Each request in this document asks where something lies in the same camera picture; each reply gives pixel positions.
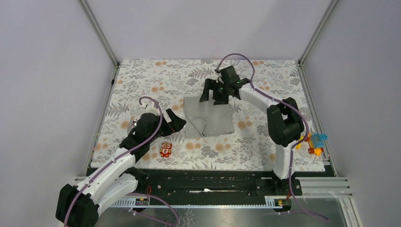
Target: table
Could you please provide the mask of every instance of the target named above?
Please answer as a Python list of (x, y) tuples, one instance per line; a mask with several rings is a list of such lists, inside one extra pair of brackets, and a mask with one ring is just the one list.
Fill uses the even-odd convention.
[[(312, 117), (301, 85), (295, 61), (252, 61), (256, 69), (254, 83), (276, 98), (292, 97), (314, 131)], [(127, 136), (130, 119), (143, 111), (141, 96), (160, 102), (184, 118), (183, 97), (200, 96), (205, 78), (216, 79), (219, 60), (123, 60), (110, 98), (103, 126), (94, 147), (90, 166), (100, 167)], [(221, 69), (233, 65), (241, 78), (250, 78), (252, 69), (245, 60), (226, 60)], [(230, 98), (235, 132), (209, 138), (187, 139), (180, 132), (156, 139), (150, 151), (135, 165), (137, 168), (260, 170), (274, 167), (275, 147), (268, 135), (267, 118), (247, 102)], [(161, 157), (162, 142), (173, 144), (172, 155)], [(304, 143), (295, 151), (295, 171), (324, 171), (321, 157), (307, 152)]]

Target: gray floor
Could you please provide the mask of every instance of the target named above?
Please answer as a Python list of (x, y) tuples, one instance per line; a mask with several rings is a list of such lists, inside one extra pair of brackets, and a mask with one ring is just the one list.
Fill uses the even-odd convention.
[[(299, 199), (308, 210), (319, 212), (330, 219), (323, 223), (306, 214), (266, 215), (268, 209), (177, 209), (180, 227), (345, 227), (347, 226), (341, 205), (336, 199)], [(292, 210), (300, 210), (293, 205)], [(144, 213), (175, 222), (169, 209), (147, 209)], [(127, 209), (109, 208), (97, 222), (96, 227), (164, 227), (153, 220), (133, 216)]]

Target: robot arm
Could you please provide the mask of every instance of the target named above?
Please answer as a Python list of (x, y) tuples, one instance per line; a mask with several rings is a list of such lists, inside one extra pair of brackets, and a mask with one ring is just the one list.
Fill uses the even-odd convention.
[(64, 221), (74, 197), (83, 190), (70, 213), (68, 226), (94, 226), (102, 212), (121, 197), (135, 190), (143, 190), (141, 182), (144, 182), (145, 173), (133, 165), (149, 151), (150, 144), (156, 138), (180, 131), (186, 124), (186, 121), (176, 116), (171, 109), (167, 109), (166, 112), (171, 122), (162, 118), (161, 126), (155, 136), (141, 147), (127, 153), (145, 142), (158, 127), (161, 116), (156, 104), (148, 104), (145, 113), (134, 123), (129, 135), (107, 162), (77, 186), (67, 184), (61, 189), (56, 218), (61, 222)]
[[(217, 80), (206, 79), (200, 102), (209, 100), (209, 90), (213, 91), (214, 105), (228, 104), (229, 96), (251, 103), (267, 115), (269, 135), (276, 143), (276, 164), (273, 172), (280, 179), (288, 178), (290, 148), (301, 136), (304, 124), (301, 117), (285, 105), (272, 101), (256, 92), (249, 79), (240, 79), (233, 66), (220, 70)], [(283, 100), (298, 110), (293, 98)]]

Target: flower pattern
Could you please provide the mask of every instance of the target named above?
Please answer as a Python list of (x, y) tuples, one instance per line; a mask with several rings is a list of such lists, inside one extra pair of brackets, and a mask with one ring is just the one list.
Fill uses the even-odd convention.
[[(306, 103), (295, 61), (252, 61), (253, 79), (276, 98), (292, 97), (313, 131), (311, 113)], [(127, 136), (130, 119), (143, 109), (141, 96), (159, 101), (163, 110), (171, 108), (184, 118), (183, 97), (200, 96), (205, 78), (216, 79), (218, 60), (123, 60), (112, 92), (102, 129), (94, 145), (91, 167), (100, 167)], [(233, 65), (241, 78), (250, 78), (252, 69), (245, 60), (226, 60), (221, 68)], [(270, 139), (266, 115), (251, 104), (230, 98), (235, 132), (217, 137), (187, 139), (185, 127), (180, 132), (156, 139), (151, 150), (136, 164), (138, 168), (263, 170), (274, 167), (276, 155)], [(173, 144), (172, 155), (161, 157), (162, 142)], [(307, 152), (307, 144), (294, 154), (296, 171), (324, 171), (321, 157)]]

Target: cable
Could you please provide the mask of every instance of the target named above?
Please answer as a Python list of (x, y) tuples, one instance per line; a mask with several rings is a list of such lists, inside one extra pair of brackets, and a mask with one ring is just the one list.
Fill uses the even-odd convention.
[[(122, 154), (120, 154), (120, 155), (117, 156), (114, 160), (120, 159), (121, 157), (125, 156), (126, 154), (131, 153), (132, 151), (135, 151), (136, 149), (142, 147), (144, 144), (146, 144), (147, 142), (149, 142), (154, 136), (156, 136), (157, 132), (159, 131), (159, 129), (160, 129), (161, 125), (162, 125), (162, 122), (163, 122), (163, 112), (162, 112), (162, 109), (160, 108), (158, 102), (157, 102), (155, 99), (151, 98), (151, 97), (143, 96), (143, 97), (140, 97), (140, 98), (139, 98), (139, 104), (140, 104), (140, 105), (142, 105), (141, 100), (144, 99), (144, 98), (145, 98), (145, 99), (149, 99), (150, 101), (152, 101), (152, 102), (156, 105), (156, 107), (159, 109), (159, 112), (160, 112), (159, 125), (157, 126), (156, 130), (153, 132), (153, 134), (152, 134), (149, 138), (147, 138), (145, 141), (143, 141), (143, 142), (140, 143), (139, 145), (137, 145), (137, 146), (135, 146), (135, 147), (133, 147), (133, 148), (131, 148), (131, 149), (125, 151), (125, 152), (122, 153)], [(81, 190), (75, 195), (75, 197), (74, 197), (74, 199), (72, 200), (70, 206), (68, 207), (67, 213), (66, 213), (66, 215), (65, 215), (65, 218), (64, 218), (64, 227), (67, 227), (67, 222), (68, 222), (68, 218), (70, 217), (70, 213), (71, 213), (72, 207), (74, 206), (74, 204), (75, 204), (75, 202), (77, 201), (78, 197), (83, 193), (83, 191), (84, 191), (87, 187), (89, 187), (89, 185), (90, 185), (105, 169), (107, 169), (107, 168), (108, 168), (109, 166), (111, 166), (113, 163), (114, 163), (113, 161), (110, 161), (110, 162), (107, 163), (105, 166), (103, 166), (103, 167), (99, 170), (99, 172), (97, 172), (97, 173), (89, 180), (89, 184), (85, 184), (85, 185), (81, 188)]]
[(141, 194), (141, 193), (129, 193), (128, 195), (147, 196), (147, 197), (150, 197), (150, 198), (159, 200), (159, 201), (162, 202), (164, 205), (168, 206), (168, 208), (173, 212), (173, 214), (174, 214), (174, 216), (175, 216), (177, 222), (176, 222), (176, 223), (165, 222), (165, 221), (163, 221), (163, 220), (157, 219), (157, 218), (152, 217), (152, 216), (149, 216), (149, 215), (147, 215), (147, 214), (142, 214), (142, 213), (140, 213), (140, 212), (134, 212), (134, 215), (135, 215), (135, 214), (139, 214), (139, 215), (141, 215), (141, 216), (150, 218), (150, 219), (152, 219), (152, 220), (155, 220), (155, 221), (158, 221), (158, 222), (160, 222), (160, 223), (163, 223), (163, 224), (165, 224), (165, 225), (170, 225), (170, 226), (177, 226), (177, 225), (180, 224), (180, 218), (178, 217), (177, 212), (174, 210), (174, 208), (172, 208), (172, 207), (171, 207), (166, 201), (164, 201), (163, 199), (161, 199), (161, 198), (159, 198), (159, 197), (156, 197), (156, 196), (154, 196), (154, 195), (146, 195), (146, 194)]
[(297, 213), (300, 213), (300, 212), (302, 213), (302, 212), (303, 212), (303, 213), (306, 213), (306, 214), (308, 214), (308, 215), (312, 216), (313, 218), (316, 218), (316, 219), (318, 219), (318, 220), (320, 220), (320, 221), (329, 222), (330, 220), (329, 220), (326, 216), (306, 210), (306, 209), (298, 202), (298, 200), (295, 198), (295, 195), (294, 195), (294, 192), (293, 192), (292, 186), (291, 186), (291, 177), (290, 177), (290, 176), (291, 176), (291, 170), (292, 170), (292, 165), (293, 165), (293, 161), (294, 161), (294, 148), (295, 148), (298, 144), (304, 142), (304, 141), (306, 140), (306, 138), (307, 138), (307, 135), (309, 134), (309, 125), (308, 125), (308, 122), (306, 121), (306, 118), (305, 118), (295, 107), (289, 105), (288, 103), (285, 103), (285, 102), (282, 101), (282, 100), (276, 99), (276, 98), (274, 98), (274, 97), (272, 97), (272, 96), (270, 96), (270, 95), (264, 93), (263, 91), (259, 90), (258, 88), (256, 88), (256, 87), (254, 86), (254, 84), (253, 84), (253, 77), (254, 77), (254, 75), (255, 75), (255, 67), (253, 66), (252, 62), (251, 62), (246, 56), (244, 56), (244, 55), (242, 55), (242, 54), (240, 54), (240, 53), (231, 53), (231, 54), (225, 56), (223, 59), (221, 59), (220, 63), (217, 65), (215, 71), (216, 71), (216, 72), (219, 72), (219, 68), (220, 68), (221, 64), (223, 63), (223, 61), (224, 61), (227, 57), (232, 56), (232, 55), (238, 55), (238, 56), (243, 57), (243, 58), (246, 59), (246, 60), (249, 62), (249, 64), (251, 65), (251, 67), (252, 67), (251, 87), (252, 87), (256, 92), (258, 92), (259, 94), (265, 96), (265, 97), (268, 98), (268, 99), (271, 99), (272, 101), (276, 101), (276, 102), (278, 102), (278, 103), (281, 103), (281, 104), (285, 105), (286, 107), (288, 107), (288, 108), (290, 108), (291, 110), (293, 110), (296, 114), (298, 114), (298, 115), (302, 118), (302, 121), (304, 122), (305, 127), (306, 127), (306, 133), (305, 133), (306, 136), (304, 136), (304, 138), (303, 138), (302, 140), (298, 141), (297, 143), (295, 143), (295, 144), (291, 147), (290, 162), (289, 162), (289, 167), (288, 167), (289, 189), (290, 189), (290, 192), (291, 192), (292, 197), (294, 198), (294, 201), (295, 201), (295, 202), (298, 204), (298, 206), (303, 210), (303, 211), (297, 211)]

